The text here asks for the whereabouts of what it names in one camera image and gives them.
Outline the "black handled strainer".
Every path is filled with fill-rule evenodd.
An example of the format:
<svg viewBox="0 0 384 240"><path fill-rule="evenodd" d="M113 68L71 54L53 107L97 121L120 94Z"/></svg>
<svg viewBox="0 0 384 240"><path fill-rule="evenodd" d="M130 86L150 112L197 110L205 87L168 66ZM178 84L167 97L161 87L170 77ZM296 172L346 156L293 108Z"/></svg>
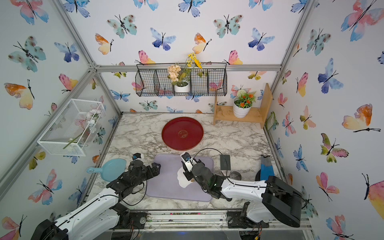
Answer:
<svg viewBox="0 0 384 240"><path fill-rule="evenodd" d="M221 172L228 178L240 181L242 176L239 172L232 171L231 159L229 155L220 155Z"/></svg>

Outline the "wooden shelf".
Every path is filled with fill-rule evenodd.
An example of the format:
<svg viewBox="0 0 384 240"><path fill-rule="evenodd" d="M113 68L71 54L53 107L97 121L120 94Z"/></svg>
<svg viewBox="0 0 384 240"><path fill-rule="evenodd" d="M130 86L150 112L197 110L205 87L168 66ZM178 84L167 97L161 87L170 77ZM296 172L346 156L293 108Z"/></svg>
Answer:
<svg viewBox="0 0 384 240"><path fill-rule="evenodd" d="M250 112L243 119L238 119L234 116L233 106L221 106L215 104L213 125L215 125L217 121L234 121L259 123L262 127L266 122L272 101L273 95L271 88L269 84L266 84L261 106L259 108L251 107Z"/></svg>

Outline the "white ribbed flower pot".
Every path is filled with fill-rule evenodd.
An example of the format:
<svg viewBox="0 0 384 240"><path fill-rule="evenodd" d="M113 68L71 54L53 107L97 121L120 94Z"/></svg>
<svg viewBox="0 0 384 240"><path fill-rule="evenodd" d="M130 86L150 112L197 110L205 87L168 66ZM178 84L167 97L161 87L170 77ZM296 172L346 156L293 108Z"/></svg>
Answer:
<svg viewBox="0 0 384 240"><path fill-rule="evenodd" d="M243 119L251 110L251 107L247 106L239 99L234 100L233 113L238 119Z"/></svg>

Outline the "blue rubber glove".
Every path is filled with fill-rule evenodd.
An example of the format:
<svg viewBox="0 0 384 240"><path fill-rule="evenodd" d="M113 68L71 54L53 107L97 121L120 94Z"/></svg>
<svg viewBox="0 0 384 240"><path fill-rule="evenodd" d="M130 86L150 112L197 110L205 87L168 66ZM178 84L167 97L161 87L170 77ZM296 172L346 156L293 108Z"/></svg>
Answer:
<svg viewBox="0 0 384 240"><path fill-rule="evenodd" d="M269 176L274 176L274 169L270 156L261 157L261 169L257 172L255 181L266 181Z"/></svg>

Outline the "white mesh wall basket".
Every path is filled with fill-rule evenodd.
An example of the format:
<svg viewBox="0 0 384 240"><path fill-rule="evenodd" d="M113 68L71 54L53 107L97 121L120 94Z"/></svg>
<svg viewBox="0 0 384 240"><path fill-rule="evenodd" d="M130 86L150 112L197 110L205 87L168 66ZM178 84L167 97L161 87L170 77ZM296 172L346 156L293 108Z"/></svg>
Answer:
<svg viewBox="0 0 384 240"><path fill-rule="evenodd" d="M89 132L85 132L81 142L73 143L63 150L70 139L82 132L83 128L80 126L79 120L83 120L87 112L92 109L103 110L92 133L89 135ZM105 107L102 102L71 99L52 124L45 129L37 143L51 155L84 157L87 154L87 148L92 143L98 145L103 143L106 130L102 127L102 118L105 115Z"/></svg>

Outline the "white dough piece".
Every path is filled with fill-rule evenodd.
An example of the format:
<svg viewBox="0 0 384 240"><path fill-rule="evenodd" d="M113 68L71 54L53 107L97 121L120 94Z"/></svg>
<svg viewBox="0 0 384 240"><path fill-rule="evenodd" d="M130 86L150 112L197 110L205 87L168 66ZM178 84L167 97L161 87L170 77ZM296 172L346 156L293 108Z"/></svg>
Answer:
<svg viewBox="0 0 384 240"><path fill-rule="evenodd" d="M195 182L195 179L192 178L191 180L187 180L187 178L184 175L184 169L180 168L177 172L177 179L178 183L182 188L186 188L187 186L191 185L192 183Z"/></svg>

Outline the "white pot with flowers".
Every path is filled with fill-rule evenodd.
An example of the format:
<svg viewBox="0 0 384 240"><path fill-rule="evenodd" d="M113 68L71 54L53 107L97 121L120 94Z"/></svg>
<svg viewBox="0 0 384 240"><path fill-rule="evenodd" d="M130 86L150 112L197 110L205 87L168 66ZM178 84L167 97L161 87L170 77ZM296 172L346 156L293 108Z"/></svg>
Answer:
<svg viewBox="0 0 384 240"><path fill-rule="evenodd" d="M168 78L171 80L175 93L189 93L193 71L202 70L202 63L196 53L188 54L183 66L173 64L167 68Z"/></svg>

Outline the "lavender silicone mat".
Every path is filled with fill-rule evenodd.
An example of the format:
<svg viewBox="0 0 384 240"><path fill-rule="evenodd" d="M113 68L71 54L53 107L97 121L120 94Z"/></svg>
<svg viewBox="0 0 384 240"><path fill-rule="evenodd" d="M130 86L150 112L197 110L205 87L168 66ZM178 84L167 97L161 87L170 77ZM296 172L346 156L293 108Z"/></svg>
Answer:
<svg viewBox="0 0 384 240"><path fill-rule="evenodd" d="M148 180L147 196L197 202L210 202L213 199L197 182L185 189L179 185L177 172L183 167L181 156L158 154L154 162L161 164L161 170L158 176Z"/></svg>

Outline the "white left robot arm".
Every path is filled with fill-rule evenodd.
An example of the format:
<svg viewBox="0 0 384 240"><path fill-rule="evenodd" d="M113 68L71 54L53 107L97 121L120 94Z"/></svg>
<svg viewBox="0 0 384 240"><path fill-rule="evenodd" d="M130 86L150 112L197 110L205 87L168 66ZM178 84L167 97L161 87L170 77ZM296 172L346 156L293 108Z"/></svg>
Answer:
<svg viewBox="0 0 384 240"><path fill-rule="evenodd" d="M56 221L44 220L35 229L33 240L93 240L117 225L128 226L130 210L124 199L135 187L160 174L161 165L130 163L128 171L111 181L96 197Z"/></svg>

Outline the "pink artificial flower stem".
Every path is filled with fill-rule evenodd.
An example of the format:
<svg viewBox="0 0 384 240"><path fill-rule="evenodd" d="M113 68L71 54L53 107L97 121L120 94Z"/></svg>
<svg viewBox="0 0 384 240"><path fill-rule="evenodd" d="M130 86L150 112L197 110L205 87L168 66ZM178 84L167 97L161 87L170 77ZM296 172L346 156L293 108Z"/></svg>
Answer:
<svg viewBox="0 0 384 240"><path fill-rule="evenodd" d="M101 109L92 109L87 112L83 120L79 120L80 126L83 128L82 132L73 139L69 140L69 143L63 147L63 150L68 148L73 143L81 142L82 136L85 132L89 132L89 135L92 133L93 129L96 126L97 121L101 117L103 110Z"/></svg>

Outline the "red round tray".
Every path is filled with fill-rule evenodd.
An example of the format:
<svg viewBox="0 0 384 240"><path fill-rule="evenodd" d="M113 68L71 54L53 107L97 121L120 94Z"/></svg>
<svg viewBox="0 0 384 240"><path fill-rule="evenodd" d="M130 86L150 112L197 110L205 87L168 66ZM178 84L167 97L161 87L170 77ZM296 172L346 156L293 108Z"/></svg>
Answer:
<svg viewBox="0 0 384 240"><path fill-rule="evenodd" d="M189 117L170 120L162 129L163 142L176 151L193 149L202 141L203 136L203 126L197 120Z"/></svg>

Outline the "green paper packet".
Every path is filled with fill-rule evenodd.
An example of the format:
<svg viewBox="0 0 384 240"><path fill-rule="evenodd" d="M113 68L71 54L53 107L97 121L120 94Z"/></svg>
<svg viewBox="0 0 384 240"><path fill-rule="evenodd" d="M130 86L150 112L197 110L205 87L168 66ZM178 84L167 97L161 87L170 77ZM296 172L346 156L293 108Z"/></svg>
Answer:
<svg viewBox="0 0 384 240"><path fill-rule="evenodd" d="M270 116L267 118L266 123L265 123L265 127L266 127L267 131L276 130L278 125L279 125L279 123L277 121L275 112L271 112Z"/></svg>

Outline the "orange flower plant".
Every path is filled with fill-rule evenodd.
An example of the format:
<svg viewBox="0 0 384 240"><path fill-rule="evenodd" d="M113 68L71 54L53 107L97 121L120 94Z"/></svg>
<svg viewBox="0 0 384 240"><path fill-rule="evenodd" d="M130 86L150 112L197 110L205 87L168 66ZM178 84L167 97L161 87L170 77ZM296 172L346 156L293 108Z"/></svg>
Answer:
<svg viewBox="0 0 384 240"><path fill-rule="evenodd" d="M256 102L255 93L247 92L241 89L237 92L237 100L234 101L235 105L242 109L248 109Z"/></svg>

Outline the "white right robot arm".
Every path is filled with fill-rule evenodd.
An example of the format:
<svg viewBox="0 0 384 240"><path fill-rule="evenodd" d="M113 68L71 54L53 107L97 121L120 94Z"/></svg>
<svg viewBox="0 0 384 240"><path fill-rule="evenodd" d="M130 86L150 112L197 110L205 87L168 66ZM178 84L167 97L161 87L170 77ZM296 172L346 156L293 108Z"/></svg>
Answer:
<svg viewBox="0 0 384 240"><path fill-rule="evenodd" d="M201 161L182 160L187 180L194 179L214 199L247 200L245 218L253 223L278 220L293 228L301 225L303 195L275 176L264 181L237 181L215 175Z"/></svg>

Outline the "teal plastic scoop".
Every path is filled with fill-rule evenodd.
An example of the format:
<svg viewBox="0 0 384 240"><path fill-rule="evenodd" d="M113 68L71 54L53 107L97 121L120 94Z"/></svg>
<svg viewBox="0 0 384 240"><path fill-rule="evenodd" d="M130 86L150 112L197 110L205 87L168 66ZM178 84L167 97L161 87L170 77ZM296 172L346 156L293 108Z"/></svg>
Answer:
<svg viewBox="0 0 384 240"><path fill-rule="evenodd" d="M100 174L102 180L112 182L125 172L127 161L124 159L112 159L101 168L88 168L88 174Z"/></svg>

